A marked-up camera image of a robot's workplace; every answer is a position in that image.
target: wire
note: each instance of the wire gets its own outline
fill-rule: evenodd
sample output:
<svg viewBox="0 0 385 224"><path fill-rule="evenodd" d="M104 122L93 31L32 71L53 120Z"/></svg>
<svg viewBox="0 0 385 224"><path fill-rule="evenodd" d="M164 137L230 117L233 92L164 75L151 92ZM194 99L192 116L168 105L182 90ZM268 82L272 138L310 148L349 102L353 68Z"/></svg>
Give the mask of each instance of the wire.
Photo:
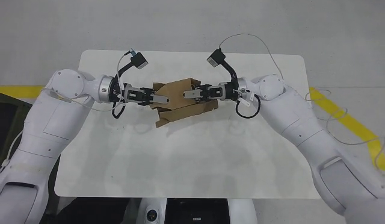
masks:
<svg viewBox="0 0 385 224"><path fill-rule="evenodd" d="M276 68L278 69L278 71L279 71L279 73L280 73L280 75L281 75L281 78L284 79L284 78L283 78L283 74L282 74L281 69L278 67L278 64L276 63L276 61L275 61L273 55L270 53L269 47L267 47L266 43L265 43L260 37L254 35L254 34L249 34L249 33L238 33L238 34L234 34L234 35L228 36L228 37L226 37L226 38L219 44L219 49L221 49L222 44L223 44L227 39L230 39L230 38L235 37L235 36L241 36L241 35L248 35L248 36L256 37L257 39L259 39L259 40L263 43L263 45L265 45L265 47L266 47L266 49L267 49L267 51L268 51L268 53L269 53L269 55L270 55L272 61L274 62ZM311 93L312 91L308 92L308 93L305 95L305 100L306 100L306 101L310 101L310 102L319 101L319 100L323 100L323 99L325 99L327 96L331 95L331 91L330 91L330 90L327 90L327 89L319 89L318 91L325 91L325 92L328 92L328 95L327 95L327 96L324 96L324 97L321 98L321 99L308 99L307 97L310 95L310 93ZM259 113L259 109L260 109L260 99L259 99L259 97L258 97L257 95L255 95L255 97L257 97L257 100L258 100L258 109L257 109L257 112L256 112L254 115L252 115L252 116L243 116L243 115L241 115L241 114L239 113L239 111L238 111L238 106L239 106L240 101L237 101L237 103L236 103L236 107L235 107L236 113L237 113L239 116L241 116L241 117L243 117L243 118L245 118L245 119L251 119L251 118L255 117L255 116ZM334 115L335 113L337 113L338 111L340 111L340 110L345 110L344 114L341 115L341 116L339 116L338 118L332 118L333 115ZM328 119L321 119L321 118L318 118L318 117L317 117L317 119L326 121L326 131L327 131L327 132L328 132L328 133L329 133L329 134L330 134L330 135L331 135L337 142L339 142L339 143L341 143L341 144L343 144L343 145L363 145L363 144L372 142L372 141L374 141L374 140L381 140L381 139L382 139L382 140L383 140L383 144L381 145L381 150L379 151L379 153L378 153L378 154L376 155L376 157L374 158L374 164L375 164L375 167L377 168L377 170L380 170L380 168L378 167L378 158L380 157L381 153L383 153L383 151L384 151L384 149L385 149L385 136L379 136L379 137L377 137L377 138L373 138L373 139L367 140L367 141L365 141L365 142L359 142L359 143L347 143L347 142L343 142L342 140L339 140L334 134L332 134L332 133L330 132L330 130L329 130L329 128L328 128L329 122L330 122L330 121L333 121L333 120L341 119L341 118L345 117L347 114L348 114L348 109L347 109L347 108L339 108L337 111L335 111L334 113L330 114Z"/></svg>
<svg viewBox="0 0 385 224"><path fill-rule="evenodd" d="M124 99L123 99L123 89L124 89L124 86L123 86L122 81L121 81L121 79L120 79L119 65L120 65L120 62L122 61L122 59L123 59L125 56L127 56L128 54L130 54L130 53L131 53L131 51L126 52L125 54L123 54L123 55L120 57L120 59L119 59L119 61L118 61L116 74L117 74L117 81L118 81L119 89L120 89L120 94L117 95L117 96L119 97L119 101L118 101L118 103L117 103L116 105L114 104L114 106L113 106L112 108L110 108L109 110L98 110L97 108L89 107L89 106L87 106L87 105L85 105L85 104L83 104L83 103L81 103L81 102L78 102L78 101L75 101L75 100L73 100L73 99L71 99L71 98L68 98L68 97L64 96L63 94L58 93L57 91L54 91L54 90L52 90L52 89L43 88L42 91L43 91L43 90L48 90L48 91L50 91L50 92L52 92L52 93L55 93L56 95L58 95L59 97L61 97L61 98L63 98L63 99L66 99L66 100L68 100L68 101L70 101L70 102L74 102L74 103L76 103L76 104L80 104L80 105L82 105L83 107L89 108L89 109L91 109L91 110L99 111L99 112L109 112L109 111L115 110L115 109L116 109L119 105L121 105L121 104L123 104L123 106L125 106ZM133 66L133 65L128 65L128 66L125 66L125 68L129 69L129 68L132 67L132 66Z"/></svg>
<svg viewBox="0 0 385 224"><path fill-rule="evenodd" d="M275 61L273 55L271 55L271 53L270 53L269 47L267 47L266 43L265 43L260 37L258 37L257 35L250 34L250 33L238 33L238 34L231 35L231 36L229 36L229 37L226 37L226 38L219 44L219 49L221 49L222 44L223 44L227 39L230 39L230 38L235 37L235 36L241 36L241 35L248 35L248 36L256 37L257 39L259 39L259 40L263 43L263 45L265 45L265 47L266 47L266 49L267 49L267 51L268 51L268 53L269 53L269 55L270 55L270 58L272 59L274 65L275 65L276 68L278 69L279 74L281 75L281 78L284 79L284 78L283 78L283 74L282 74L281 69L278 67L278 64L276 63L276 61Z"/></svg>
<svg viewBox="0 0 385 224"><path fill-rule="evenodd" d="M337 118L333 117L336 113L340 112L341 110L344 110L343 114ZM378 166L378 158L380 157L381 153L383 153L384 149L385 149L385 136L379 136L379 137L376 137L376 138L373 138L371 140L367 140L367 141L364 141L364 142L358 142L358 143L348 143L348 142L343 142L342 140L338 139L332 132L330 132L329 130L329 123L330 121L334 121L334 120L339 120L343 117L345 117L346 115L348 114L348 109L347 108L339 108L338 110L336 110L335 112L329 114L329 117L327 119L321 119L321 118L318 118L319 120L324 120L326 121L326 131L339 143L343 144L343 145L351 145L351 146L354 146L354 145L363 145L363 144L367 144L369 142L372 142L374 140L380 140L380 143L381 143L381 139L383 140L383 143L381 144L381 150L378 152L378 154L375 156L374 158L374 165L376 167L377 170L380 170L379 166Z"/></svg>
<svg viewBox="0 0 385 224"><path fill-rule="evenodd" d="M259 98L258 95L256 95L256 94L254 94L254 96L255 96L255 98L258 100L258 108L257 108L257 111L256 111L253 115L251 115L251 116L244 116L244 115L242 115L242 114L238 111L239 103L241 102L241 101L238 100L238 101L236 102L236 105L235 105L235 112L237 113L237 115L241 116L241 117L244 118L244 119L252 119L252 118L254 118L255 116L257 116L257 114L259 114L259 110L260 110L260 98Z"/></svg>
<svg viewBox="0 0 385 224"><path fill-rule="evenodd" d="M122 102L118 102L118 104L117 104L115 107L110 108L109 110L98 110L97 108L89 107L89 106L87 106L87 105L85 105L85 104L83 104L83 103L81 103L81 102L78 102L78 101L75 101L75 100L73 100L73 99L71 99L71 98L65 97L63 94L58 93L58 92L56 92L55 90L48 89L48 88L43 88L42 91L43 91L43 90L48 90L48 91L50 91L50 92L52 92L52 93L55 93L57 96L59 96L59 97L61 97L61 98L63 98L63 99L66 99L66 100L68 100L68 101L74 102L74 103L76 103L76 104L80 104L80 105L82 105L83 107L89 108L89 109L91 109L91 110L99 111L99 112L108 112L108 111L114 110L114 109L116 109L116 108L122 103Z"/></svg>
<svg viewBox="0 0 385 224"><path fill-rule="evenodd" d="M307 97L311 94L311 92L314 92L314 91L318 91L318 92L321 92L321 91L325 91L325 92L328 92L328 95L327 96L324 96L323 98L321 99L308 99ZM305 95L305 100L306 101L310 101L310 102L314 102L314 101L318 101L318 100L323 100L323 99L326 99L326 97L329 97L331 95L331 91L330 90L327 90L327 89L312 89L311 91L307 92L307 94Z"/></svg>
<svg viewBox="0 0 385 224"><path fill-rule="evenodd" d="M23 133L23 131L21 130L20 133L17 134L17 136L13 139L12 141L12 144L10 146L10 149L8 150L8 154L7 154L7 157L6 159L1 163L1 169L0 169L0 173L6 168L6 166L10 163L10 157L11 157L11 151L12 151L12 148L14 146L14 144L16 143L16 140L20 137L20 135Z"/></svg>

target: yellow floor stripe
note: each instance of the yellow floor stripe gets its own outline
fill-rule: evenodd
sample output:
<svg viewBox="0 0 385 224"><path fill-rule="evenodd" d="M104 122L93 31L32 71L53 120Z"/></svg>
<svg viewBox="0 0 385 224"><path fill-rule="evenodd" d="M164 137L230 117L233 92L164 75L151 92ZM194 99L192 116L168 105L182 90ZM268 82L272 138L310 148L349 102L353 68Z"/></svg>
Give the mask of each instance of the yellow floor stripe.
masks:
<svg viewBox="0 0 385 224"><path fill-rule="evenodd" d="M44 86L0 86L0 93L13 98L37 98Z"/></svg>
<svg viewBox="0 0 385 224"><path fill-rule="evenodd" d="M336 119L338 119L338 117L341 117L345 112L344 110L341 110L340 107L338 107L331 100L327 99L322 93L320 93L313 87L310 88L310 97L312 99L318 99L318 100L315 100L314 103L316 103L328 114L332 114L333 117ZM377 135L375 135L370 129L365 127L363 124L355 120L355 118L353 118L350 114L347 114L344 117L341 117L340 119L338 119L338 121L343 126L348 128L348 130L353 132L357 137L362 139L363 142L377 138ZM375 165L374 159L379 153L379 151L381 151L381 141L373 140L369 142L367 145L369 148L369 154L372 158L373 165ZM385 170L385 155L383 153L378 157L377 166L381 170Z"/></svg>

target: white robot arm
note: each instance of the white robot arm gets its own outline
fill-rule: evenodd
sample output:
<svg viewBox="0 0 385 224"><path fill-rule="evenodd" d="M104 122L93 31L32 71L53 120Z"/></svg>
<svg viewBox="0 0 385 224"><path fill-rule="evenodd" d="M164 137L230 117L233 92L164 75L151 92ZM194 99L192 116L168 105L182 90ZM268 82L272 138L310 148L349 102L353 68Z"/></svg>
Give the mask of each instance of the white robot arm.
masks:
<svg viewBox="0 0 385 224"><path fill-rule="evenodd" d="M141 64L147 63L142 57L138 53L131 58L133 66L141 69ZM129 84L124 87L124 102L149 105L168 101L154 95L152 89L136 89ZM19 147L0 173L0 223L40 221L48 202L48 178L58 157L82 128L94 101L120 101L119 88L116 77L95 79L69 69L54 73L25 119ZM68 100L83 97L83 105Z"/></svg>
<svg viewBox="0 0 385 224"><path fill-rule="evenodd" d="M377 172L339 147L308 102L277 75L238 82L239 89L260 97L262 117L305 156L318 193L333 211L347 224L384 222L385 192Z"/></svg>

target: white table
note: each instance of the white table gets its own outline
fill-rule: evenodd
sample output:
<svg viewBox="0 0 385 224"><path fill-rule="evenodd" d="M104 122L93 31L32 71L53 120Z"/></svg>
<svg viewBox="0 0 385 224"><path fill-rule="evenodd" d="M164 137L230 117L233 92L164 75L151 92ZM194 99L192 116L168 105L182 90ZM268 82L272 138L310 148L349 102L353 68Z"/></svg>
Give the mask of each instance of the white table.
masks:
<svg viewBox="0 0 385 224"><path fill-rule="evenodd" d="M123 53L85 51L79 70L114 76ZM230 80L223 67L213 68L206 62L207 52L142 53L149 65L142 70L132 68L123 76L134 87L189 77L213 85ZM285 81L304 96L309 87L303 58L274 57ZM277 73L269 55L226 54L226 60L239 77ZM106 104L94 107L111 108ZM234 102L220 101L215 111L160 128L155 128L157 120L155 110L135 104L128 104L118 120L110 112L91 110L80 133L61 155L56 194L319 198L308 164L294 145L276 134L261 116L238 117Z"/></svg>

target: cardboard box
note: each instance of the cardboard box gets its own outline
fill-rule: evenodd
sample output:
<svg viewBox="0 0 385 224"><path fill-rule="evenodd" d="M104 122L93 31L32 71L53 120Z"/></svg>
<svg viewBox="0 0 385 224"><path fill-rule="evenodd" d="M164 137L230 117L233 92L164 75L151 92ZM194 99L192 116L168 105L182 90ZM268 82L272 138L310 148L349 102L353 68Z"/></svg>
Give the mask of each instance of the cardboard box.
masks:
<svg viewBox="0 0 385 224"><path fill-rule="evenodd" d="M218 101L210 101L197 104L194 99L185 99L183 92L192 90L193 84L200 84L200 81L187 78L168 84L159 82L153 83L153 89L156 95L167 96L169 102L167 104L152 104L151 108L156 109L159 115L159 121L155 126L159 128L179 119L184 119L190 116L202 114L218 108Z"/></svg>

